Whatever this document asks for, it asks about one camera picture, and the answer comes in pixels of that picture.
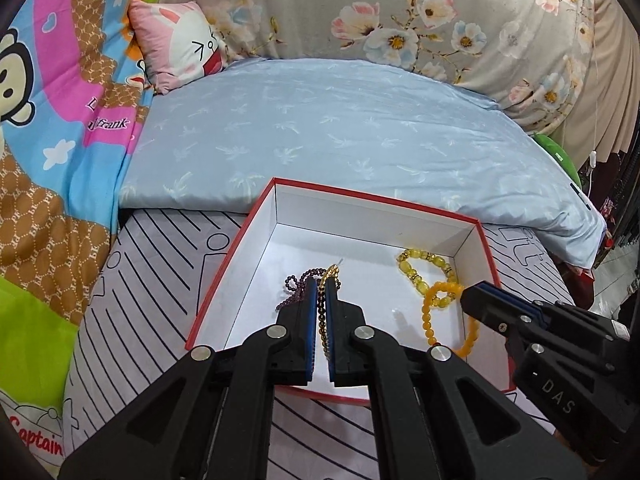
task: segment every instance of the cartoon bunny pillow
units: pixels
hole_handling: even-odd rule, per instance
[[[145,57],[146,76],[160,94],[226,66],[222,38],[196,2],[148,4],[133,0],[129,19]]]

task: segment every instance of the red-rimmed box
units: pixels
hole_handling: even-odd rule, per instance
[[[275,323],[275,307],[287,297],[287,276],[340,263],[338,296],[362,307],[367,324],[403,345],[426,350],[422,301],[398,269],[404,248],[439,254],[455,268],[460,283],[500,285],[494,260],[476,219],[393,198],[274,178],[252,208],[207,291],[187,348],[215,350],[242,344]],[[412,265],[429,284],[443,281],[424,260]],[[432,313],[438,340],[456,348],[466,335],[466,316],[457,302]],[[510,387],[504,338],[482,326],[469,364],[500,390]],[[316,337],[314,380],[299,393],[341,402],[368,400],[367,389],[335,388]]]

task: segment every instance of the striped bed sheet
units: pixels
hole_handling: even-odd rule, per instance
[[[185,353],[198,306],[243,220],[225,212],[133,212],[79,330],[65,389],[67,454]],[[526,300],[573,303],[532,231],[488,224],[484,231],[505,290]],[[520,391],[506,395],[553,431]],[[276,394],[269,480],[377,478],[368,408]]]

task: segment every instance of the white tag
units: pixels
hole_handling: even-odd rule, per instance
[[[613,330],[616,331],[616,335],[620,339],[624,339],[625,341],[629,341],[629,339],[631,339],[629,330],[626,329],[626,326],[622,323],[618,323],[615,319],[611,320],[611,324],[613,325]]]

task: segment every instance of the flower center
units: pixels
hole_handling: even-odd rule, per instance
[[[394,50],[401,50],[404,47],[404,38],[402,36],[392,36],[389,38],[388,44]]]
[[[549,90],[549,92],[545,94],[545,101],[547,103],[554,104],[556,101],[558,101],[558,94],[556,94],[553,90]]]

